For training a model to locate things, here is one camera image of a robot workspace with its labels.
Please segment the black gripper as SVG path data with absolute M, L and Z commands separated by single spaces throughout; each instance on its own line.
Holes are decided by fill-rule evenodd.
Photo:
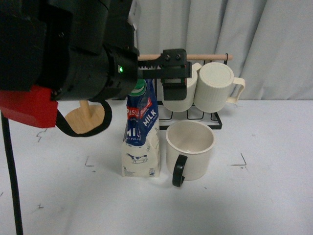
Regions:
M 138 60 L 135 53 L 113 50 L 109 53 L 107 83 L 102 99 L 125 99 L 140 79 L 159 79 L 166 101 L 184 100 L 187 78 L 191 77 L 191 62 L 184 49 L 166 49 L 156 58 Z

